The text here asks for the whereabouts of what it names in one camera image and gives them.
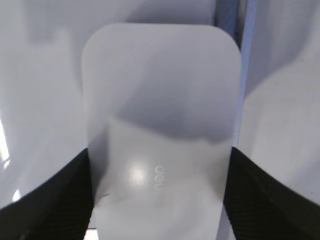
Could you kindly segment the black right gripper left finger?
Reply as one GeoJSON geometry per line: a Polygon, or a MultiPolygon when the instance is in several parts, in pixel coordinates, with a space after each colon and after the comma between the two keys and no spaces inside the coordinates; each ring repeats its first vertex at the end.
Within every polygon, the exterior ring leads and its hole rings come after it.
{"type": "Polygon", "coordinates": [[[88,150],[0,210],[2,240],[82,240],[93,210],[88,150]]]}

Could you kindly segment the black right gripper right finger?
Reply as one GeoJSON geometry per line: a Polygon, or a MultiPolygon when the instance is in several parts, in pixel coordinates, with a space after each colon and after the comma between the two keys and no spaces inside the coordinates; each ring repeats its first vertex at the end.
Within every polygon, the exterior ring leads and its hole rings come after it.
{"type": "Polygon", "coordinates": [[[231,149],[223,204],[237,240],[318,240],[320,206],[231,149]]]}

